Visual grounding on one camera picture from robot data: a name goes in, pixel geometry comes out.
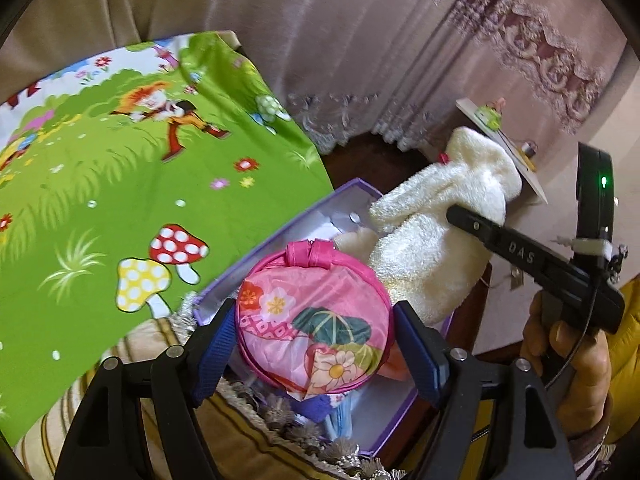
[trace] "blue gripper pad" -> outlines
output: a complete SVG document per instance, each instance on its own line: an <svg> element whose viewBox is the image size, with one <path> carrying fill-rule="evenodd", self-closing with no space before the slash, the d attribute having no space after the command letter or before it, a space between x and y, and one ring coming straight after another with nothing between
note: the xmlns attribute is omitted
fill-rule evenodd
<svg viewBox="0 0 640 480"><path fill-rule="evenodd" d="M421 398L439 408L449 380L447 343L437 330L425 327L407 301L394 305L396 341Z"/></svg>
<svg viewBox="0 0 640 480"><path fill-rule="evenodd" d="M209 346L205 350L198 364L198 381L191 396L196 406L201 405L204 399L212 396L218 386L218 381L225 371L231 352L236 346L236 310L230 308L220 327L211 338Z"/></svg>

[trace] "red flower print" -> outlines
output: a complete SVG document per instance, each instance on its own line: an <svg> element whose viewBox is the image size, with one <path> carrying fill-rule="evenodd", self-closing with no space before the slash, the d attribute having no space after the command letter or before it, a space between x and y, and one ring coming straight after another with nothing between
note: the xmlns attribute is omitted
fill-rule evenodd
<svg viewBox="0 0 640 480"><path fill-rule="evenodd" d="M260 310L260 298L263 293L259 286L245 280L244 283L242 283L242 287L240 287L240 292L238 292L240 311Z"/></svg>
<svg viewBox="0 0 640 480"><path fill-rule="evenodd" d="M9 224L13 220L14 219L12 218L12 216L9 213L7 213L2 218L0 218L0 232L4 231L5 229L8 229L9 228Z"/></svg>
<svg viewBox="0 0 640 480"><path fill-rule="evenodd" d="M95 60L94 65L98 68L102 68L103 66L107 66L112 59L109 56L102 56Z"/></svg>
<svg viewBox="0 0 640 480"><path fill-rule="evenodd" d="M237 162L234 162L234 168L236 171L252 171L257 170L260 167L260 164L254 158L241 158Z"/></svg>

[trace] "wire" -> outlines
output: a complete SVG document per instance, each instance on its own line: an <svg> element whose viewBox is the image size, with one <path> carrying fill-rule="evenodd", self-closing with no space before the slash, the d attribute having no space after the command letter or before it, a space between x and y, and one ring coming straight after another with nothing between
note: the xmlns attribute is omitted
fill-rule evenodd
<svg viewBox="0 0 640 480"><path fill-rule="evenodd" d="M593 290L591 291L591 300L589 302L589 313L587 314L587 319L584 322L582 333L580 334L578 341L576 341L574 346L571 348L569 355L564 360L564 363L562 363L562 366L560 367L558 372L556 372L556 374L549 380L549 382L545 384L545 390L548 390L555 384L555 382L560 378L562 373L567 369L569 364L571 364L571 361L573 360L575 355L578 353L578 350L580 349L580 345L582 344L584 337L587 335L587 330L589 329L589 325L591 323L591 316L593 316L593 309L596 304L596 297L598 295L598 288L600 287L601 278L602 277L598 274L596 276L596 279L593 280Z"/></svg>
<svg viewBox="0 0 640 480"><path fill-rule="evenodd" d="M575 355L578 353L578 350L580 349L580 345L584 341L584 337L587 335L587 330L589 329L589 325L591 323L591 317L593 316L593 310L596 304L596 298L598 296L598 288L600 287L601 280L602 280L602 276L600 274L596 275L595 279L593 280L593 290L591 291L591 298L589 301L589 311L587 313L587 318L584 322L584 327L582 328L582 333L580 334L578 341L576 341L574 346L571 348L571 351L569 352L566 359L562 363L562 366L560 367L560 369L549 380L549 382L545 384L545 390L548 390L556 383L556 381L567 369L569 364L571 364L571 361L574 359ZM490 429L491 429L491 426L489 425L482 428L482 430L476 431L471 436L471 443L474 443L476 440L480 440L482 437L487 436L489 434Z"/></svg>

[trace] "white towel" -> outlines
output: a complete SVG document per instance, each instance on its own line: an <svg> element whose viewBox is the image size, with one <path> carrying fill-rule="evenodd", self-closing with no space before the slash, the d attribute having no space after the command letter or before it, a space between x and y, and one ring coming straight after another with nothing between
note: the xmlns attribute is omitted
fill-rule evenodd
<svg viewBox="0 0 640 480"><path fill-rule="evenodd" d="M449 162L431 164L375 202L370 215L381 232L369 265L393 302L407 300L426 325L458 307L480 279L491 253L453 227L447 209L460 204L504 223L506 203L522 186L510 156L469 128L454 130Z"/></svg>

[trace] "green cartoon blanket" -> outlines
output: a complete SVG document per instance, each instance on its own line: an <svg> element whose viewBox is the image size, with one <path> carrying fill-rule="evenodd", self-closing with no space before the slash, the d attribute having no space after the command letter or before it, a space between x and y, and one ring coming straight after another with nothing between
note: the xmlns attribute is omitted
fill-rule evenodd
<svg viewBox="0 0 640 480"><path fill-rule="evenodd" d="M232 34L84 60L0 107L0 430L331 191Z"/></svg>

